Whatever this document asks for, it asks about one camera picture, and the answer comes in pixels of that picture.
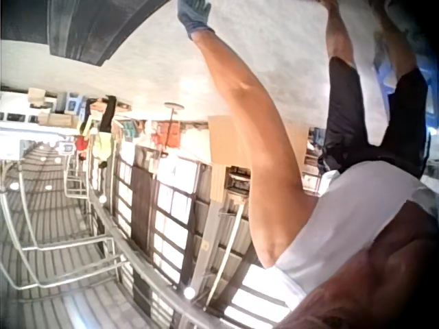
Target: floor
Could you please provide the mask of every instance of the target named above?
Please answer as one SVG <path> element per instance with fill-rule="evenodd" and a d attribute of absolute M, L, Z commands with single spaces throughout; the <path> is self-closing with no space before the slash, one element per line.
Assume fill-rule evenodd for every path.
<path fill-rule="evenodd" d="M 373 143 L 386 126 L 372 70 L 375 20 L 364 0 L 340 1 L 355 46 L 366 120 Z M 329 77 L 325 9 L 312 1 L 213 2 L 211 26 L 250 65 L 286 119 L 324 127 Z M 183 104 L 181 119 L 227 114 L 198 50 L 170 1 L 120 46 L 102 67 L 49 55 L 47 45 L 1 42 L 2 84 L 88 95 L 114 94 L 133 104 L 134 116 L 168 118 L 165 101 Z"/>
<path fill-rule="evenodd" d="M 77 200 L 64 196 L 61 164 L 55 154 L 34 150 L 24 162 L 24 177 L 32 225 L 39 242 L 55 242 L 88 236 Z M 17 181 L 12 169 L 7 186 Z M 45 187 L 52 185 L 51 191 Z M 8 192 L 8 201 L 20 240 L 29 243 L 23 207 L 18 191 Z M 4 221 L 0 222 L 1 261 L 17 284 L 29 282 L 18 253 L 11 245 Z M 27 252 L 39 278 L 50 278 L 101 259 L 94 245 L 52 252 Z M 149 328 L 128 293 L 105 273 L 52 289 L 31 289 L 21 293 L 0 276 L 1 314 L 8 328 Z"/>

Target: hand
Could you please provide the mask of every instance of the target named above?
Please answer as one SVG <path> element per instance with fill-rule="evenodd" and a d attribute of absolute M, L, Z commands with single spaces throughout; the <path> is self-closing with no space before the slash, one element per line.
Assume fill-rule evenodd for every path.
<path fill-rule="evenodd" d="M 212 5 L 205 0 L 178 0 L 178 19 L 185 26 L 187 35 L 192 40 L 196 31 L 213 31 L 207 26 Z"/>

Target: person in yellow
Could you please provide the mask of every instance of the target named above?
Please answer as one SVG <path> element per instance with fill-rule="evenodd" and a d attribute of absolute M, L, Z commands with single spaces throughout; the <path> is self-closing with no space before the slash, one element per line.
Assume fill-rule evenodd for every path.
<path fill-rule="evenodd" d="M 93 143 L 93 156 L 99 160 L 99 168 L 107 167 L 107 159 L 111 156 L 111 121 L 116 113 L 117 99 L 115 96 L 108 96 L 108 103 L 102 116 L 99 132 Z"/>

